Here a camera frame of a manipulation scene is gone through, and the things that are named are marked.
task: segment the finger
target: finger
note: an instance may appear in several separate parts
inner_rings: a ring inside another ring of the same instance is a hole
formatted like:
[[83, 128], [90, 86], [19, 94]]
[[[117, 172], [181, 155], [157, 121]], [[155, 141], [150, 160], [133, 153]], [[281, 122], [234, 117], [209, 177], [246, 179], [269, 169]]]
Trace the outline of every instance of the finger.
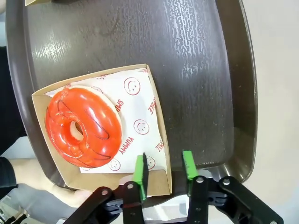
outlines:
[[91, 194], [92, 192], [87, 190], [69, 190], [60, 188], [58, 186], [53, 186], [50, 193], [57, 197], [63, 203], [77, 208], [79, 207]]

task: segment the person's hand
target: person's hand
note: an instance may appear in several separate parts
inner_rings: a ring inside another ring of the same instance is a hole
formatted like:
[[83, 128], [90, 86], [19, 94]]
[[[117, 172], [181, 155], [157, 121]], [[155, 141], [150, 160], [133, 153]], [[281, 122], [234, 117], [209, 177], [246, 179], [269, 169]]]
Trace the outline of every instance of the person's hand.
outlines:
[[92, 192], [72, 191], [53, 184], [43, 173], [36, 159], [9, 160], [14, 168], [17, 183], [24, 183], [38, 190], [46, 190], [71, 207], [79, 207]]

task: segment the cardboard tray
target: cardboard tray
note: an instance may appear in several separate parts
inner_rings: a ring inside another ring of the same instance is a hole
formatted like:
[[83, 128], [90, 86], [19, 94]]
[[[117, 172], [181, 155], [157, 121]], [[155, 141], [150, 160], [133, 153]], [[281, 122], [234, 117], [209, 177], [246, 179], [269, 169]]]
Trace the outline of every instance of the cardboard tray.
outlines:
[[165, 155], [166, 155], [166, 165], [167, 170], [153, 170], [149, 172], [149, 184], [148, 184], [148, 195], [150, 196], [161, 196], [161, 195], [169, 195], [171, 194], [172, 190], [172, 183], [171, 183], [171, 166], [170, 166], [170, 157], [169, 157], [169, 148], [168, 148], [168, 141], [166, 136], [166, 130], [163, 120], [162, 109], [159, 101], [159, 97], [156, 91], [155, 83], [150, 72], [150, 68], [146, 64], [138, 64], [138, 65], [131, 65], [125, 66], [120, 68], [114, 68], [104, 71], [98, 71], [95, 73], [91, 73], [88, 75], [83, 75], [75, 78], [66, 79], [49, 86], [46, 86], [35, 93], [32, 94], [32, 100], [34, 109], [36, 111], [38, 123], [41, 127], [44, 139], [46, 144], [49, 148], [51, 156], [61, 174], [63, 180], [65, 181], [66, 185], [69, 188], [73, 189], [85, 189], [90, 191], [95, 191], [99, 186], [106, 186], [111, 189], [116, 189], [119, 185], [120, 179], [128, 176], [128, 173], [124, 174], [83, 174], [80, 172], [79, 168], [70, 164], [66, 160], [62, 158], [61, 155], [57, 152], [54, 148], [53, 144], [51, 143], [46, 129], [45, 129], [45, 114], [48, 104], [51, 100], [51, 97], [45, 95], [45, 93], [55, 90], [59, 87], [65, 86], [70, 82], [77, 82], [88, 78], [99, 77], [102, 75], [112, 74], [123, 70], [132, 70], [138, 68], [147, 68], [149, 71], [149, 80], [153, 88], [154, 96], [156, 99], [157, 104], [157, 119], [158, 119], [158, 126], [159, 132], [161, 134], [161, 138], [164, 143], [165, 148]]

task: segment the smiley face logo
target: smiley face logo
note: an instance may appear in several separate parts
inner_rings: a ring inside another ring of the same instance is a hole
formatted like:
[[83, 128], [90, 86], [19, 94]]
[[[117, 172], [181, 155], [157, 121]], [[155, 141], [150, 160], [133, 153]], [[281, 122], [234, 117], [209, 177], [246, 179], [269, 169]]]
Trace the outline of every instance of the smiley face logo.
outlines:
[[90, 168], [82, 168], [84, 171], [89, 171], [90, 170]]
[[123, 87], [128, 94], [134, 96], [140, 91], [140, 82], [136, 78], [127, 78], [123, 83]]
[[121, 168], [121, 163], [117, 160], [117, 159], [112, 159], [109, 163], [108, 163], [108, 167], [109, 169], [111, 169], [112, 171], [118, 171]]
[[95, 89], [96, 91], [99, 91], [99, 92], [103, 93], [103, 91], [99, 87], [92, 86], [92, 88]]
[[134, 122], [134, 129], [138, 134], [145, 135], [150, 131], [150, 126], [144, 120]]
[[154, 160], [154, 158], [147, 155], [146, 160], [147, 160], [147, 163], [148, 163], [149, 170], [153, 169], [156, 165], [156, 161]]

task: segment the red glazed donut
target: red glazed donut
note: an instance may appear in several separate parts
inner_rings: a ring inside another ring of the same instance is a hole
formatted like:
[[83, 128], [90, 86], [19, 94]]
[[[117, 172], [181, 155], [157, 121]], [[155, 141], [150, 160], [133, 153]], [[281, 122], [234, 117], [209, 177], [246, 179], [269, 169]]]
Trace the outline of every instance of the red glazed donut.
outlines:
[[56, 150], [78, 167], [107, 164], [121, 145], [121, 122], [114, 105], [91, 87], [73, 86], [58, 92], [47, 108], [45, 126]]

